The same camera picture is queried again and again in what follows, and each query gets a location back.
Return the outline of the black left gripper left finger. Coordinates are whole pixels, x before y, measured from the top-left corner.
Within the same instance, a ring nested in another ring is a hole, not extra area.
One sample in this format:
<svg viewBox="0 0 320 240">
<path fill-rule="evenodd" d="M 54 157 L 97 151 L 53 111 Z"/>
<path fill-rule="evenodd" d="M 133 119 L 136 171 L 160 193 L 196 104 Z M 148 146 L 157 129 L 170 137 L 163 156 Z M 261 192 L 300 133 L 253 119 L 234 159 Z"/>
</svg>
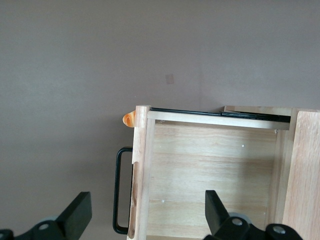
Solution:
<svg viewBox="0 0 320 240">
<path fill-rule="evenodd" d="M 90 192 L 80 192 L 55 220 L 37 223 L 27 232 L 14 236 L 10 229 L 2 229 L 2 240 L 78 240 L 92 219 Z"/>
</svg>

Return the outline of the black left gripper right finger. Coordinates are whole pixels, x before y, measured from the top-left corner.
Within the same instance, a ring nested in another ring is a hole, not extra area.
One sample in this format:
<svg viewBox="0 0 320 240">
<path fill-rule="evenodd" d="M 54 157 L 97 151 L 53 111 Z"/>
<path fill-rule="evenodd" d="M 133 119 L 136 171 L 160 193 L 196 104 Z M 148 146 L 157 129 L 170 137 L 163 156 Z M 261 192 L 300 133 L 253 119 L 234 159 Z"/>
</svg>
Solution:
<svg viewBox="0 0 320 240">
<path fill-rule="evenodd" d="M 301 240 L 291 227 L 272 223 L 264 230 L 255 227 L 240 214 L 231 216 L 215 190 L 205 191 L 205 218 L 211 234 L 206 240 Z"/>
</svg>

